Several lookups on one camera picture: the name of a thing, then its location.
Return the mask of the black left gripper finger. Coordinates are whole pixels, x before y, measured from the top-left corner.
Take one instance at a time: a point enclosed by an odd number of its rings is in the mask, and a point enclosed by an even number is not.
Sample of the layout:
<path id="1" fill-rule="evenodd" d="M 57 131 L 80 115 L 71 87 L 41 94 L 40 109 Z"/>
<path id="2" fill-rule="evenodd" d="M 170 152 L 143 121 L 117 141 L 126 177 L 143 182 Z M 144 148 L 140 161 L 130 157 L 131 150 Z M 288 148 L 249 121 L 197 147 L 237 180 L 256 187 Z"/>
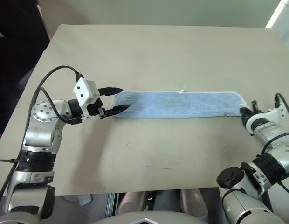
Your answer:
<path id="1" fill-rule="evenodd" d="M 105 87 L 98 89 L 100 96 L 112 96 L 120 92 L 123 92 L 123 89 L 117 87 Z"/>
<path id="2" fill-rule="evenodd" d="M 114 106 L 112 109 L 104 110 L 104 115 L 105 117 L 111 117 L 117 114 L 120 114 L 121 112 L 125 111 L 128 109 L 130 105 L 117 105 Z"/>

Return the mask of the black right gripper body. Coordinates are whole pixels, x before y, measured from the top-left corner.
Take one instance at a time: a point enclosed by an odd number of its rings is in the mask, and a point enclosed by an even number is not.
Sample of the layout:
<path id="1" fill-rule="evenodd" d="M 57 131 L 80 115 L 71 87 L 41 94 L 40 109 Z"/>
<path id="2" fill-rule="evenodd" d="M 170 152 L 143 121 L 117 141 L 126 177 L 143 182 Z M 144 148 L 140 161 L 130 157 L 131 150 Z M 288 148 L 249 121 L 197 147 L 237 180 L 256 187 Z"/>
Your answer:
<path id="1" fill-rule="evenodd" d="M 258 104 L 257 104 L 257 101 L 256 100 L 253 100 L 251 102 L 252 104 L 252 110 L 250 110 L 250 115 L 241 115 L 241 121 L 242 121 L 242 124 L 246 124 L 247 121 L 254 115 L 258 114 L 259 113 L 259 109 L 258 109 Z"/>

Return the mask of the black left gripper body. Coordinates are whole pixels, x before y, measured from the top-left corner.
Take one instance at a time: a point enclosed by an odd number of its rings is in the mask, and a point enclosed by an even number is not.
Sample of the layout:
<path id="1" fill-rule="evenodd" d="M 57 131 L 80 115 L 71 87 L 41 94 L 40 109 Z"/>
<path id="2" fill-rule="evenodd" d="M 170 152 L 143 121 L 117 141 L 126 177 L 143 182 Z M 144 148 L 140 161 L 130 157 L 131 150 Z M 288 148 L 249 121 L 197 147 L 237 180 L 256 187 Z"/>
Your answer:
<path id="1" fill-rule="evenodd" d="M 99 116 L 100 119 L 106 118 L 105 108 L 103 108 L 103 103 L 100 98 L 98 98 L 94 103 L 88 104 L 87 110 L 90 116 Z"/>

